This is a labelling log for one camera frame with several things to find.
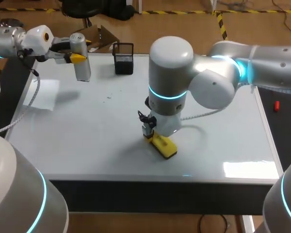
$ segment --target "yellow sponge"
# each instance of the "yellow sponge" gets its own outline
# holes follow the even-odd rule
[[[168,137],[163,137],[154,131],[151,137],[145,136],[145,138],[165,159],[170,159],[177,153],[177,146]]]

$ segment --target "cardboard box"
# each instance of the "cardboard box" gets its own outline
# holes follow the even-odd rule
[[[97,48],[94,52],[112,53],[112,44],[114,42],[120,42],[120,40],[104,26],[101,26],[100,31],[97,25],[93,25],[92,27],[79,30],[78,32],[82,33],[87,40],[92,42],[91,45],[87,46],[88,50]]]

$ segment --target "red button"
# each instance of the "red button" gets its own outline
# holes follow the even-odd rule
[[[280,102],[276,101],[275,104],[274,104],[274,111],[278,112],[279,111],[279,107],[280,107]]]

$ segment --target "cable on floor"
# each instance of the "cable on floor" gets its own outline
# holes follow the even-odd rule
[[[224,221],[224,224],[225,224],[225,230],[224,230],[224,233],[227,233],[227,230],[229,228],[229,222],[227,221],[226,217],[224,215],[220,215]],[[202,215],[198,221],[198,224],[197,224],[197,233],[202,233],[202,230],[201,230],[201,222],[202,222],[202,219],[205,217],[205,215]]]
[[[250,3],[252,6],[254,5],[253,2],[249,0],[242,0],[241,2],[232,2],[227,3],[223,1],[218,1],[219,4],[227,6],[227,8],[231,11],[245,11],[248,7],[248,3]]]
[[[283,11],[283,9],[277,4],[274,2],[274,0],[272,0],[272,3],[275,7],[278,7],[281,11]],[[287,25],[287,18],[288,18],[288,15],[287,13],[285,12],[285,20],[283,21],[283,24],[286,26],[286,28],[289,29],[289,31],[291,32],[291,28]]]
[[[24,58],[21,58],[20,56],[18,56],[18,58],[21,60],[22,64],[26,68],[28,68],[32,74],[34,74],[37,77],[37,81],[38,81],[37,88],[36,88],[36,90],[34,92],[34,95],[33,95],[32,99],[30,100],[29,104],[26,106],[25,110],[20,115],[20,117],[18,119],[16,119],[13,123],[11,123],[11,124],[9,124],[9,125],[1,128],[0,129],[0,133],[3,132],[3,131],[5,131],[5,130],[8,130],[9,128],[11,128],[13,126],[15,126],[17,123],[20,122],[20,120],[22,120],[22,118],[25,116],[27,110],[31,107],[31,105],[32,105],[33,101],[35,100],[35,98],[36,98],[36,96],[37,96],[37,94],[39,92],[39,89],[40,89],[41,80],[40,80],[39,73],[35,69],[32,69],[29,65],[27,65],[27,63],[24,61]]]

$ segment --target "white cable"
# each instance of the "white cable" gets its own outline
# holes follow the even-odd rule
[[[242,86],[246,86],[246,85],[250,85],[249,83],[240,83],[238,84],[237,88],[236,88],[236,91],[242,87]],[[199,114],[199,115],[196,115],[196,116],[188,116],[188,117],[184,117],[184,118],[181,118],[180,120],[192,120],[192,119],[196,119],[196,118],[200,118],[200,117],[206,117],[206,116],[210,116],[212,114],[215,114],[215,113],[218,113],[222,110],[226,109],[225,108],[221,108],[221,109],[218,109],[218,110],[214,110],[212,112],[208,112],[208,113],[204,113],[204,114]]]
[[[41,83],[41,80],[40,80],[40,77],[39,77],[39,76],[37,76],[37,81],[38,81],[38,84],[37,84],[37,88],[36,88],[36,90],[35,90],[35,92],[34,92],[34,95],[33,95],[32,99],[31,99],[31,101],[29,102],[29,104],[26,106],[26,108],[25,108],[25,110],[23,111],[22,115],[20,115],[20,117],[19,117],[17,120],[15,120],[13,123],[11,123],[11,124],[5,126],[4,128],[0,129],[0,133],[3,132],[3,131],[5,131],[5,130],[8,130],[9,128],[11,128],[11,127],[13,127],[13,126],[15,126],[15,125],[16,125],[17,123],[19,123],[19,121],[22,120],[22,118],[25,116],[27,110],[31,107],[31,105],[32,105],[32,103],[33,103],[33,101],[34,101],[34,99],[36,98],[36,96],[37,96],[37,94],[38,94],[38,92],[39,92],[39,89],[40,89],[40,83]]]

